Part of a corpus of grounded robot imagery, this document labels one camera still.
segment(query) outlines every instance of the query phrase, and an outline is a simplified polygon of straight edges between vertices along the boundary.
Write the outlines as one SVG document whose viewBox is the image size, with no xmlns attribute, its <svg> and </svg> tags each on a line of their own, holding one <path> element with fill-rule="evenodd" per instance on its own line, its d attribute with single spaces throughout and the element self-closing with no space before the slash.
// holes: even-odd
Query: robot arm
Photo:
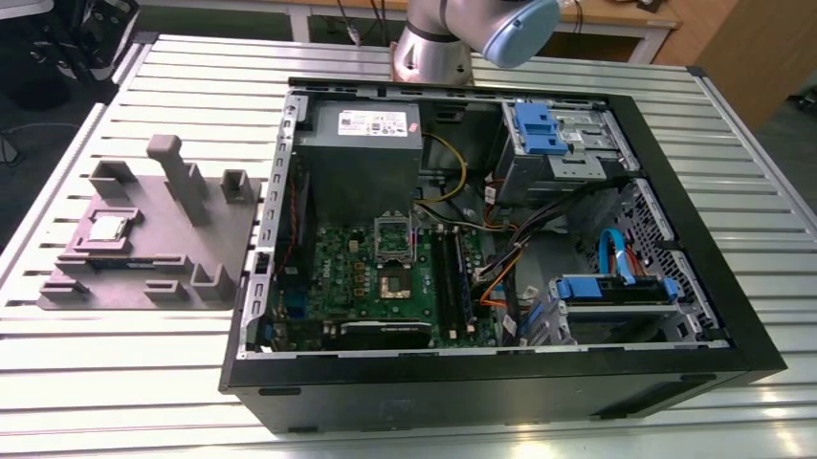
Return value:
<svg viewBox="0 0 817 459">
<path fill-rule="evenodd" d="M 539 51 L 573 0 L 412 0 L 394 51 L 396 79 L 463 84 L 471 50 L 497 66 L 521 65 Z"/>
</svg>

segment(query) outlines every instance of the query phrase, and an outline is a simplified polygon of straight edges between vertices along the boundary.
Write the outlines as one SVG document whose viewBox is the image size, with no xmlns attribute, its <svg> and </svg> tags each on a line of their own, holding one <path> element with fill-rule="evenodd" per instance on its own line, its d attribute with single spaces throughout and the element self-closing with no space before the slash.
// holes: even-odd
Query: wire bundle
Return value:
<svg viewBox="0 0 817 459">
<path fill-rule="evenodd" d="M 383 46 L 388 46 L 391 39 L 388 35 L 388 25 L 386 23 L 386 0 L 380 0 L 380 10 L 378 10 L 378 6 L 375 5 L 374 0 L 368 0 L 368 4 L 371 5 L 371 10 L 374 11 L 375 21 L 371 23 L 371 26 L 368 26 L 368 29 L 366 30 L 364 34 L 360 35 L 351 19 L 346 15 L 346 8 L 343 7 L 343 3 L 340 2 L 340 0 L 336 0 L 336 5 L 340 9 L 340 16 L 343 17 L 343 25 L 346 26 L 348 37 L 351 38 L 355 45 L 360 46 L 363 40 L 367 39 L 368 35 L 374 31 L 374 28 L 379 26 Z"/>
<path fill-rule="evenodd" d="M 506 251 L 497 257 L 494 261 L 491 261 L 485 268 L 482 269 L 483 273 L 490 273 L 498 267 L 503 266 L 503 270 L 499 272 L 499 275 L 494 279 L 490 287 L 485 291 L 481 297 L 481 304 L 489 306 L 505 306 L 505 304 L 498 303 L 495 301 L 489 300 L 490 293 L 499 285 L 502 278 L 509 274 L 513 267 L 519 261 L 522 257 L 522 251 L 530 241 L 533 233 L 538 228 L 545 226 L 547 222 L 554 220 L 557 217 L 565 214 L 569 210 L 570 206 L 573 206 L 582 198 L 590 196 L 598 191 L 609 188 L 618 188 L 626 185 L 630 181 L 629 176 L 617 177 L 614 179 L 606 180 L 603 182 L 597 182 L 593 184 L 586 184 L 575 189 L 569 195 L 562 197 L 559 200 L 554 201 L 551 204 L 537 210 L 531 216 L 527 218 L 525 223 L 519 226 L 513 236 L 510 237 L 509 246 L 506 247 Z"/>
</svg>

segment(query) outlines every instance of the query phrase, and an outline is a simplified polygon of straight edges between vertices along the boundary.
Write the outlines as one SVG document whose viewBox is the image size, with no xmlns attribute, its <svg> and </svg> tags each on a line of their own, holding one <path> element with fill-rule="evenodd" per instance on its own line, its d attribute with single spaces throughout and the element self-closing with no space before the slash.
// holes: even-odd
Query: open computer tower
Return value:
<svg viewBox="0 0 817 459">
<path fill-rule="evenodd" d="M 290 85 L 219 387 L 270 430 L 642 417 L 785 368 L 631 98 Z"/>
</svg>

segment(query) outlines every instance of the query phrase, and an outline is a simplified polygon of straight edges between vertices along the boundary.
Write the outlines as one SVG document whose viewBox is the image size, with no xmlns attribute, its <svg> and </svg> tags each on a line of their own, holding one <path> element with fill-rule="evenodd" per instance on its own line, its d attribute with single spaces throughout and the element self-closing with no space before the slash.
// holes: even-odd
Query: sticker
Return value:
<svg viewBox="0 0 817 459">
<path fill-rule="evenodd" d="M 525 299 L 534 299 L 538 295 L 539 295 L 539 289 L 534 287 L 533 285 L 529 285 L 527 288 L 525 289 L 525 292 L 522 292 L 522 298 Z"/>
<path fill-rule="evenodd" d="M 582 142 L 582 135 L 578 132 L 561 132 L 565 142 Z"/>
<path fill-rule="evenodd" d="M 509 333 L 513 337 L 515 337 L 515 321 L 511 316 L 506 315 L 506 318 L 502 319 L 502 326 L 506 327 Z"/>
<path fill-rule="evenodd" d="M 336 133 L 339 136 L 408 137 L 406 113 L 343 110 Z"/>
<path fill-rule="evenodd" d="M 493 186 L 485 187 L 485 201 L 493 206 L 497 204 L 497 188 Z"/>
</svg>

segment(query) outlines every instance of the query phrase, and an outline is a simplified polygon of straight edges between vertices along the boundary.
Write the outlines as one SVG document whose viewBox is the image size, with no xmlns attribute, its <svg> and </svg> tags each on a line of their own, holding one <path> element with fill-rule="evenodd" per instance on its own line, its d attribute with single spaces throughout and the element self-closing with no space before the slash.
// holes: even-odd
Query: slotted aluminum work surface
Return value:
<svg viewBox="0 0 817 459">
<path fill-rule="evenodd" d="M 163 36 L 136 45 L 0 259 L 0 455 L 223 457 L 781 457 L 817 452 L 813 215 L 706 79 L 685 69 L 475 60 L 479 85 L 633 96 L 789 370 L 643 420 L 274 436 L 216 391 L 228 312 L 53 312 L 35 305 L 93 189 L 99 160 L 159 173 L 176 134 L 202 174 L 267 178 L 286 80 L 388 78 L 376 48 Z"/>
</svg>

